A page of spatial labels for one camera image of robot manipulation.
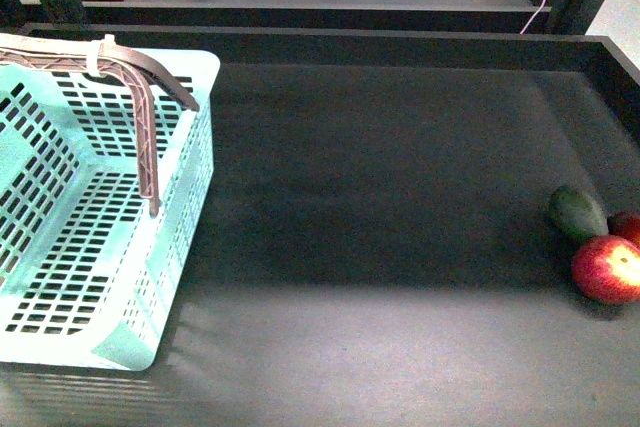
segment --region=red apple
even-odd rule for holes
[[[606,304],[640,299],[640,249],[616,235],[594,237],[578,249],[573,280],[589,298]]]
[[[629,212],[619,212],[607,219],[609,232],[623,237],[640,248],[640,215]]]

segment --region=basket handle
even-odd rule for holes
[[[187,110],[199,111],[193,96],[151,57],[113,42],[34,39],[0,34],[0,65],[17,64],[50,72],[89,72],[115,77],[131,91],[136,130],[136,157],[140,197],[149,200],[152,217],[160,210],[158,151],[153,95],[147,81],[158,84]]]

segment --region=zip tie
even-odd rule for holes
[[[115,45],[115,37],[112,34],[106,34],[104,39],[92,40],[89,42],[89,47],[87,49],[87,73],[91,77],[105,77],[105,75],[101,74],[98,70],[98,56],[100,55],[100,48],[102,47],[102,44],[105,43]]]

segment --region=teal plastic basket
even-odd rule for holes
[[[138,194],[127,87],[0,67],[0,361],[143,370],[155,358],[213,174],[220,62],[138,51],[200,106],[151,86],[155,217]]]

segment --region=green avocado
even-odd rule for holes
[[[587,192],[563,185],[551,194],[549,217],[574,242],[582,245],[593,237],[607,235],[607,216]]]

